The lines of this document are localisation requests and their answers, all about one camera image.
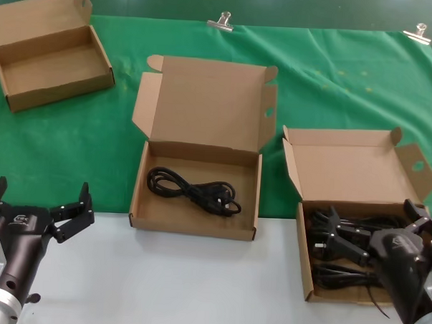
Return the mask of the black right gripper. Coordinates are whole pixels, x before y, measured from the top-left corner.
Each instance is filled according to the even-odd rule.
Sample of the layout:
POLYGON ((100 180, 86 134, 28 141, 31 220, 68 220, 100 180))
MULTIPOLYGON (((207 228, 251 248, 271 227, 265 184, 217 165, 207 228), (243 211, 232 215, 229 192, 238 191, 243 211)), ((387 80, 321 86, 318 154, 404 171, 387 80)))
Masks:
POLYGON ((366 267, 370 260, 380 283, 388 292, 403 324, 418 318, 417 310, 423 307, 423 263, 421 257, 426 232, 432 237, 432 217, 410 199, 403 208, 411 223, 405 229, 371 231, 343 224, 331 206, 325 214, 319 213, 322 241, 317 248, 322 261, 348 259, 359 267, 366 267))

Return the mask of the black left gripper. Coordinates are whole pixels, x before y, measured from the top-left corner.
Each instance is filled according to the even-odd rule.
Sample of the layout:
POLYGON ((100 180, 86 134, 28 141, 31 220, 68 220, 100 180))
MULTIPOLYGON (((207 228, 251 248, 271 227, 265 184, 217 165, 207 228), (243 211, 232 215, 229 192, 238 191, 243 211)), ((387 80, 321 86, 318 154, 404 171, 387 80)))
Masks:
POLYGON ((3 248, 6 266, 0 276, 0 289, 18 301, 27 301, 39 264, 53 237, 59 244, 79 234, 95 222, 88 182, 84 182, 77 202, 43 208, 11 206, 2 201, 8 188, 0 177, 0 215, 3 217, 3 248))

